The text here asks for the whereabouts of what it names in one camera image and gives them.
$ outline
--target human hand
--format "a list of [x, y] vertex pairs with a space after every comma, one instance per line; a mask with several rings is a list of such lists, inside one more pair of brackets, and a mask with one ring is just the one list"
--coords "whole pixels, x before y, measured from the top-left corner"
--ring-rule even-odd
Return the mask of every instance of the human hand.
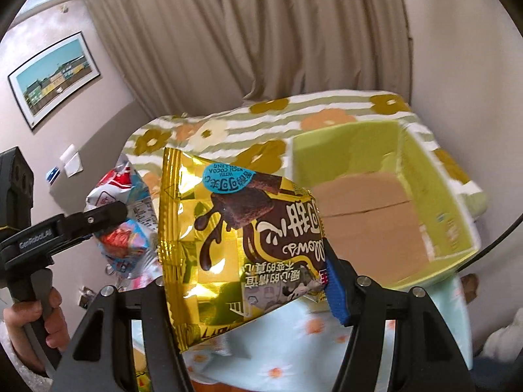
[[[54, 287], [49, 293], [49, 303], [53, 312], [45, 321], [45, 329], [49, 333], [45, 339], [49, 348], [58, 348], [64, 352], [69, 344], [69, 332], [67, 332], [67, 323], [60, 305], [62, 296]], [[19, 302], [4, 310], [4, 322], [7, 327], [7, 333], [11, 339], [12, 347], [20, 361], [35, 373], [44, 373], [45, 366], [33, 351], [31, 343], [27, 338], [23, 326], [28, 322], [38, 320], [42, 315], [42, 304], [36, 302]]]

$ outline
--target bed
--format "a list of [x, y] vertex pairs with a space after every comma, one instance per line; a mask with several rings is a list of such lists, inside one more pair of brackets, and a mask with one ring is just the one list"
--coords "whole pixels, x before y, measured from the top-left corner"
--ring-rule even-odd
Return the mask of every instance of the bed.
[[[138, 129], [124, 153], [147, 183], [158, 211], [165, 147], [265, 173], [292, 177], [293, 138], [309, 131], [361, 121], [396, 120], [407, 125], [439, 166], [467, 222], [486, 209], [485, 193], [438, 145], [433, 133], [396, 94], [385, 91], [334, 90], [243, 106], [205, 117], [162, 116]], [[446, 273], [427, 285], [465, 361], [472, 363], [469, 319], [456, 275]], [[135, 336], [139, 337], [139, 326]], [[184, 353], [193, 379], [222, 382], [247, 390], [329, 390], [336, 378], [348, 331], [330, 315], [301, 298], [225, 335], [232, 355], [210, 347]], [[385, 335], [380, 380], [385, 391], [392, 361], [394, 323]], [[312, 354], [322, 352], [321, 367]]]

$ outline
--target curtain fold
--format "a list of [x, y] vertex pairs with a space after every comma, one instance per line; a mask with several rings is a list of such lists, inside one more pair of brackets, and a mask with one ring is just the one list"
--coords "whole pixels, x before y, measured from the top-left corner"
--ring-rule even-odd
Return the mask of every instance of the curtain fold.
[[410, 98], [402, 0], [84, 0], [151, 116], [349, 88]]

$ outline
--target framed picture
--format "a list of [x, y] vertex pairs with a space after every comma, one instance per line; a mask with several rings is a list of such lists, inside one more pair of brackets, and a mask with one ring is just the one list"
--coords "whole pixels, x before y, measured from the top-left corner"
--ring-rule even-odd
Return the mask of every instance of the framed picture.
[[9, 75], [11, 90], [34, 129], [60, 103], [100, 76], [81, 32], [46, 48]]

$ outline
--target blue sky in painting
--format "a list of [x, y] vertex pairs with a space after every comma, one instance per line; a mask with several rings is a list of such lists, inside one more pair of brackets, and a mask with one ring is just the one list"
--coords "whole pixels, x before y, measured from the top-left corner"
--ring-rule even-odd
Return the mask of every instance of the blue sky in painting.
[[37, 79], [43, 80], [44, 78], [50, 77], [55, 73], [59, 65], [76, 59], [82, 56], [83, 53], [80, 41], [76, 39], [42, 57], [16, 77], [22, 93]]

